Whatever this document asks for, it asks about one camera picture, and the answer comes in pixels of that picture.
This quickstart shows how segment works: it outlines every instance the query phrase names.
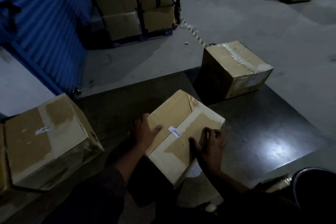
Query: blue corrugated wall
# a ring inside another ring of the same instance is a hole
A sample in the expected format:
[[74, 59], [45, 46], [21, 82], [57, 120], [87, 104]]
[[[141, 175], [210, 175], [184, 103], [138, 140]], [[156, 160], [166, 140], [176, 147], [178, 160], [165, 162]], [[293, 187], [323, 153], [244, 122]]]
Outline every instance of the blue corrugated wall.
[[86, 50], [78, 32], [90, 23], [91, 0], [11, 0], [21, 8], [8, 24], [0, 8], [0, 44], [53, 93], [71, 94], [79, 86]]

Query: person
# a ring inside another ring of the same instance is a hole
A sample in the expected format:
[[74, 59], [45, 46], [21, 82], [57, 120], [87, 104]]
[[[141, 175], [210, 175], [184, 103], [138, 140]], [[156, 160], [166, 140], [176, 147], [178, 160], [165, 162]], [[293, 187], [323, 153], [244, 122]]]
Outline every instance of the person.
[[[124, 209], [124, 195], [132, 172], [155, 136], [163, 128], [159, 125], [151, 131], [147, 121], [148, 115], [148, 113], [143, 114], [134, 122], [130, 132], [130, 139], [135, 142], [134, 146], [114, 165], [75, 186], [68, 198], [49, 214], [42, 224], [118, 222]], [[298, 216], [299, 209], [285, 199], [250, 190], [221, 172], [221, 159], [227, 140], [220, 130], [204, 128], [199, 142], [194, 138], [190, 138], [189, 141], [192, 156], [197, 158], [204, 174], [225, 199], [228, 223], [253, 219], [269, 222], [268, 214], [281, 210], [290, 214], [292, 219]], [[220, 223], [216, 216], [210, 217], [208, 212], [198, 215], [191, 209], [177, 207], [175, 209], [176, 212], [170, 213], [170, 218], [161, 218], [162, 221], [157, 223], [168, 222], [168, 220], [172, 223], [195, 224], [204, 223], [207, 220], [208, 223]]]

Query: hazard tape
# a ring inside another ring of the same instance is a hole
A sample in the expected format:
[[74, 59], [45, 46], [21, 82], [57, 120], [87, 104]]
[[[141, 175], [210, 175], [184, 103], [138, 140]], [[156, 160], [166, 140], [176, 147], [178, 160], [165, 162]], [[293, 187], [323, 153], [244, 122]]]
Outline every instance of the hazard tape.
[[197, 35], [196, 31], [187, 24], [186, 20], [182, 18], [182, 23], [187, 26], [190, 27], [189, 31], [193, 34], [194, 37], [196, 37], [196, 39], [198, 40], [198, 42], [203, 46], [203, 47], [207, 47], [207, 45], [204, 43], [204, 41], [199, 37], [199, 35]]

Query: person's right hand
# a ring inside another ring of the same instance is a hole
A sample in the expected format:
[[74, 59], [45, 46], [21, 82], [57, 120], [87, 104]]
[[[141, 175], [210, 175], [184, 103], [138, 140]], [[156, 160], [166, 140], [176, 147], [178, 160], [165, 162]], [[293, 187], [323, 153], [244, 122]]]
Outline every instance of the person's right hand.
[[191, 154], [195, 155], [199, 166], [206, 173], [216, 174], [221, 171], [223, 150], [226, 138], [218, 129], [204, 128], [199, 143], [189, 138]]

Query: person's left hand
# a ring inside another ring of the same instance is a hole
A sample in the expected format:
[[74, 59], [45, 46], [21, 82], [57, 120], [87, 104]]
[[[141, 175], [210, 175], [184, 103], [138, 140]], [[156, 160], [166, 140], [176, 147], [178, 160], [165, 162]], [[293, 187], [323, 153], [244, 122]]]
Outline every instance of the person's left hand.
[[137, 146], [145, 153], [151, 146], [156, 135], [163, 128], [163, 125], [158, 125], [152, 131], [149, 128], [147, 117], [149, 113], [144, 113], [141, 118], [134, 122], [131, 129], [130, 137], [136, 140]]

